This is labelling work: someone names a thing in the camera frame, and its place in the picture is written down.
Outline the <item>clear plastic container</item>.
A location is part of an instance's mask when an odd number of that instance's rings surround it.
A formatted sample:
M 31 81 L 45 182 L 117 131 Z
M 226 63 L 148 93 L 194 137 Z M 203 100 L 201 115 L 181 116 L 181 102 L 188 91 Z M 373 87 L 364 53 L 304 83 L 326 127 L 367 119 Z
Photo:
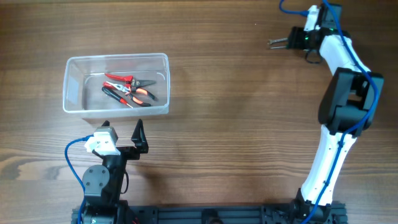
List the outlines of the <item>clear plastic container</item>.
M 169 58 L 164 53 L 68 59 L 63 110 L 83 119 L 167 114 Z

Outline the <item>orange black long-nose pliers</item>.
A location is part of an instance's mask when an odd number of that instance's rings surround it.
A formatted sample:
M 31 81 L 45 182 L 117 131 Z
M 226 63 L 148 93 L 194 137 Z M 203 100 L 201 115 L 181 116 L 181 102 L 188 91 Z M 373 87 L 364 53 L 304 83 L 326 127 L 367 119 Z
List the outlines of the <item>orange black long-nose pliers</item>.
M 117 91 L 124 93 L 124 95 L 126 97 L 128 97 L 130 100 L 132 100 L 135 104 L 142 106 L 142 107 L 149 107 L 149 106 L 151 106 L 151 104 L 139 100 L 137 97 L 134 96 L 135 94 L 142 94 L 142 95 L 148 96 L 149 98 L 151 98 L 154 101 L 156 100 L 155 95 L 153 95 L 151 92 L 149 92 L 148 90 L 145 90 L 142 87 L 139 87 L 139 88 L 126 87 L 125 85 L 112 83 L 112 82 L 104 82 L 103 86 L 110 88 L 112 90 L 117 90 Z

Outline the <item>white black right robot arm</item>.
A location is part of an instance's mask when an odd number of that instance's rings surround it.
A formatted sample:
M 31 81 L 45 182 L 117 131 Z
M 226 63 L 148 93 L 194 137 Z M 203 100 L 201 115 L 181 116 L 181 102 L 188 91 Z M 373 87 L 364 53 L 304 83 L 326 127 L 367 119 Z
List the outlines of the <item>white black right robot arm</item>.
M 316 52 L 333 75 L 318 109 L 320 142 L 310 173 L 292 201 L 292 223 L 325 223 L 337 216 L 333 190 L 345 157 L 370 127 L 384 78 L 373 73 L 354 51 L 340 25 L 342 6 L 323 1 L 299 15 L 304 27 L 293 27 L 287 48 Z

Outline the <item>silver combination wrench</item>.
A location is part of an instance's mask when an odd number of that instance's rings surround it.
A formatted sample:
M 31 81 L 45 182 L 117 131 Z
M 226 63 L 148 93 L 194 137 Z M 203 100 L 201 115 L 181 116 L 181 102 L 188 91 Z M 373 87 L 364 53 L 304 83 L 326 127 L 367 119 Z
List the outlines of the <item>silver combination wrench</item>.
M 289 40 L 289 38 L 274 39 L 274 40 L 269 40 L 268 44 L 272 45 L 272 44 L 276 44 L 276 43 L 280 43 L 280 42 L 286 42 L 288 40 Z

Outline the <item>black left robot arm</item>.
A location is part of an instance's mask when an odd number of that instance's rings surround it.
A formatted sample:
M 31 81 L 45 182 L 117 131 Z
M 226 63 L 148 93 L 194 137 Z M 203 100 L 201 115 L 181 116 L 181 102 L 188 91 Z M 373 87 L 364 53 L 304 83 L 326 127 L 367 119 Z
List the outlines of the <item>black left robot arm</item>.
M 86 150 L 102 159 L 102 164 L 87 168 L 80 179 L 84 196 L 81 205 L 72 210 L 72 223 L 139 223 L 128 202 L 120 196 L 129 185 L 127 161 L 138 160 L 149 150 L 142 120 L 134 128 L 132 146 L 117 147 L 117 140 L 109 121 L 83 139 Z

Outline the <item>green handled screwdriver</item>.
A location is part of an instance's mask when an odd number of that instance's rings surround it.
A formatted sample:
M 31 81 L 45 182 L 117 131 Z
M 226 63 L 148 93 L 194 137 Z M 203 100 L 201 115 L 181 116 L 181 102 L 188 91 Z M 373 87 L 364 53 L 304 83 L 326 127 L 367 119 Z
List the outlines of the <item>green handled screwdriver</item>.
M 269 47 L 269 49 L 288 49 L 287 46 Z

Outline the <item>black red handled screwdriver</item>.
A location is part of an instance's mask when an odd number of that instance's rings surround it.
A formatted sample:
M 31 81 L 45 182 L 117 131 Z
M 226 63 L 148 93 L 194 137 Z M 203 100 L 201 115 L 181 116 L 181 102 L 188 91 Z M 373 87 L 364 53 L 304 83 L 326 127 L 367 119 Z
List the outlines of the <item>black red handled screwdriver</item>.
M 118 101 L 119 103 L 126 105 L 130 108 L 132 108 L 132 106 L 120 95 L 118 95 L 114 90 L 107 88 L 105 86 L 102 87 L 101 89 L 106 95 L 110 96 L 111 98 L 115 99 L 116 101 Z

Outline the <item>red handled snips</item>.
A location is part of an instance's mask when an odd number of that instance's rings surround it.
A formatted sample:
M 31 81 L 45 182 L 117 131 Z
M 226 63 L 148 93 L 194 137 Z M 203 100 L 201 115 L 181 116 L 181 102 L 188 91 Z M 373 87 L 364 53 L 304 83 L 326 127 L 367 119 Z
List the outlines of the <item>red handled snips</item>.
M 119 76 L 119 75 L 113 75 L 110 73 L 105 73 L 105 76 L 110 78 L 111 80 L 116 80 L 118 82 L 124 82 L 126 87 L 133 87 L 133 88 L 139 88 L 139 87 L 144 87 L 147 85 L 153 85 L 156 83 L 155 80 L 138 80 L 134 76 Z

